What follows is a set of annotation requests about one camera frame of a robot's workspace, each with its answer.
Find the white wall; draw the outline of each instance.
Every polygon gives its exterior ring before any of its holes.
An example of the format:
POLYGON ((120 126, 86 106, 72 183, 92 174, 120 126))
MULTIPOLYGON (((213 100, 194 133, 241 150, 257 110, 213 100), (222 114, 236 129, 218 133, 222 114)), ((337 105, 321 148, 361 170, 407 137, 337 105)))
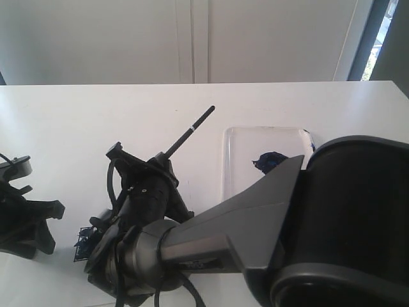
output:
POLYGON ((346 80, 373 0, 0 0, 7 84, 346 80))
POLYGON ((347 59, 342 62, 346 73, 337 76, 345 80, 371 3, 209 0, 208 79, 211 83, 331 81, 347 43, 347 59))
POLYGON ((0 71, 7 84, 192 82, 186 7, 190 13, 186 0, 1 0, 0 71))

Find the transparent plastic tray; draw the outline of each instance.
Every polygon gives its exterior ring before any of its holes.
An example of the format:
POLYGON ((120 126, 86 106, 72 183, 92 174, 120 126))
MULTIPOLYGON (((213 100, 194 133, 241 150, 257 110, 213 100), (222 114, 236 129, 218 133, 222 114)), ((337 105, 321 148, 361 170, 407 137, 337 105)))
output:
POLYGON ((264 174, 253 161, 267 152, 287 157, 305 155, 302 168, 314 152, 310 133, 291 127, 232 127, 224 133, 222 199, 226 200, 258 181, 264 174))

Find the white table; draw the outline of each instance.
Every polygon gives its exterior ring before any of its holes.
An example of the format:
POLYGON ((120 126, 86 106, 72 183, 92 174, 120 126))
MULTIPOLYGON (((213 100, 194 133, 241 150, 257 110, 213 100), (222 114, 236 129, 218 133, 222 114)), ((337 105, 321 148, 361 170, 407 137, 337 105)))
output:
MULTIPOLYGON (((113 302, 86 282, 84 263, 72 263, 79 228, 109 207, 105 153, 121 141, 124 150, 148 159, 212 104, 215 112, 172 158, 181 195, 196 213, 220 201, 228 127, 301 127, 317 146, 352 134, 409 143, 409 100, 392 82, 0 87, 0 152, 30 155, 33 167, 13 184, 32 185, 29 199, 59 199, 66 207, 62 220, 48 222, 57 242, 53 255, 2 256, 0 306, 113 302)), ((192 281, 208 306, 258 306, 239 274, 192 281)), ((161 298, 161 306, 194 305, 184 290, 161 298)))

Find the black stick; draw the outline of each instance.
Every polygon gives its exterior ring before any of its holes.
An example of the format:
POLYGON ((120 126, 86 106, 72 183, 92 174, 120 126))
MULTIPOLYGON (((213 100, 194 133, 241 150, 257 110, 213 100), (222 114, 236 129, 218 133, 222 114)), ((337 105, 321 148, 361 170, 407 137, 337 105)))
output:
POLYGON ((187 138, 204 122, 204 120, 215 110, 215 106, 208 108, 206 112, 186 131, 179 140, 177 140, 165 153, 166 159, 170 158, 172 154, 187 140, 187 138))

